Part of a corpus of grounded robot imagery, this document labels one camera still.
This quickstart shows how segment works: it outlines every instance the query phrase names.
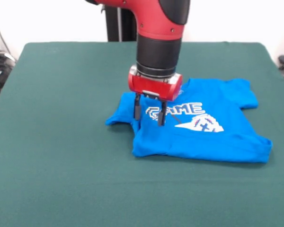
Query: t-shirt sleeve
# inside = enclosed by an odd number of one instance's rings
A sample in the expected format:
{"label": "t-shirt sleeve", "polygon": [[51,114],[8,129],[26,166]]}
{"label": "t-shirt sleeve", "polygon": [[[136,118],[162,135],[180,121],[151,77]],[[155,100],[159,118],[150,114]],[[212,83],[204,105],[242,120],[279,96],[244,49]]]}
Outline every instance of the t-shirt sleeve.
{"label": "t-shirt sleeve", "polygon": [[139,121],[136,121],[133,116],[135,93],[124,93],[121,96],[119,106],[115,113],[109,117],[105,124],[112,125],[116,123],[131,124],[134,133],[136,134],[140,128]]}
{"label": "t-shirt sleeve", "polygon": [[234,102],[239,108],[249,109],[258,106],[257,98],[250,88],[250,82],[245,79],[232,79],[222,82],[222,92],[227,99]]}

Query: green table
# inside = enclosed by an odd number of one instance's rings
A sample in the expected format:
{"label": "green table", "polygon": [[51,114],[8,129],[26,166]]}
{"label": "green table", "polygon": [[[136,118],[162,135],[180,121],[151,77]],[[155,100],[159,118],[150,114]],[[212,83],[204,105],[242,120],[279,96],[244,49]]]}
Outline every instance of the green table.
{"label": "green table", "polygon": [[183,43],[178,72],[245,78],[269,163],[131,154],[105,120],[135,43],[28,44],[0,95],[0,227],[284,227],[284,79],[260,44]]}

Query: folded shirt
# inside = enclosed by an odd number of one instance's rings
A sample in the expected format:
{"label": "folded shirt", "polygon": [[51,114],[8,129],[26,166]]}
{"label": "folded shirt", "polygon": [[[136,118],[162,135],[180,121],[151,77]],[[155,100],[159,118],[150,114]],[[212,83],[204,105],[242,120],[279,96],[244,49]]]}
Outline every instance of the folded shirt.
{"label": "folded shirt", "polygon": [[124,93],[106,125],[131,124],[133,155],[167,155],[224,162],[266,163],[272,141],[256,134],[242,109],[258,102],[244,79],[190,79],[167,103],[165,126],[158,126],[161,102],[141,97],[141,118],[133,116],[135,93]]}

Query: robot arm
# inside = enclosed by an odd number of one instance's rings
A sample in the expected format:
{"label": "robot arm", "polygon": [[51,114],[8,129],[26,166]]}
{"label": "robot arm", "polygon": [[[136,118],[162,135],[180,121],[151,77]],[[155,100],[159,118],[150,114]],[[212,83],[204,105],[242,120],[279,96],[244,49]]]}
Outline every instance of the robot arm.
{"label": "robot arm", "polygon": [[129,72],[129,88],[136,92],[135,118],[140,118],[140,95],[162,101],[158,120],[164,125],[166,101],[173,101],[182,85],[176,73],[190,0],[86,0],[129,9],[137,21],[137,63]]}

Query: white wall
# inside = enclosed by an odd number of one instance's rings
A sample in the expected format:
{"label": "white wall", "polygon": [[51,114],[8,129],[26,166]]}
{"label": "white wall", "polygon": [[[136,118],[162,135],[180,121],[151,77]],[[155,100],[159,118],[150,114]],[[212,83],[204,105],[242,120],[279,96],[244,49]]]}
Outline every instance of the white wall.
{"label": "white wall", "polygon": [[[28,42],[107,41],[105,13],[85,0],[0,0],[0,29],[18,57]],[[284,54],[284,0],[191,0],[184,41],[261,42]]]}
{"label": "white wall", "polygon": [[0,0],[0,30],[15,57],[29,42],[106,42],[100,12],[85,0]]}
{"label": "white wall", "polygon": [[260,42],[284,54],[284,0],[191,0],[185,41]]}

